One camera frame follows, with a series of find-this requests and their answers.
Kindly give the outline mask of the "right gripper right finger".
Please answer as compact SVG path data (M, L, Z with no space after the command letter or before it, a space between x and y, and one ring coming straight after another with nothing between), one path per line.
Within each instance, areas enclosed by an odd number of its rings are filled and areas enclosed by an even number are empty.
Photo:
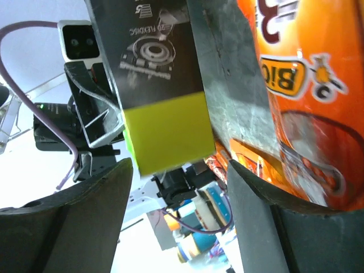
M363 271L363 210L304 201L235 160L227 185L245 272Z

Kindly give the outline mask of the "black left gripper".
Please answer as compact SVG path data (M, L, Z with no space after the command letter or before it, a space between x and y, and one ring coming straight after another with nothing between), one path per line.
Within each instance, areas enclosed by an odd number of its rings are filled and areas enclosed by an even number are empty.
M72 92L69 101L36 106L76 146L73 181L79 182L117 162L120 151L113 144L124 140L125 125L102 63L87 68L83 61L71 61L64 64L64 71Z

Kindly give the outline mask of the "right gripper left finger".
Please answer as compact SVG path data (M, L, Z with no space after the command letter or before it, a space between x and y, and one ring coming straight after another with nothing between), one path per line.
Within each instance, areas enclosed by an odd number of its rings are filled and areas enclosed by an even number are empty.
M132 179L126 158L60 192L1 209L1 271L110 272Z

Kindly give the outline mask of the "black green razor box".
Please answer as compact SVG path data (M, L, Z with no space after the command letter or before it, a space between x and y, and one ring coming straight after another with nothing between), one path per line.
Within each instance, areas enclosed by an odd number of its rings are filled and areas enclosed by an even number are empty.
M187 1L86 6L140 175L214 153Z

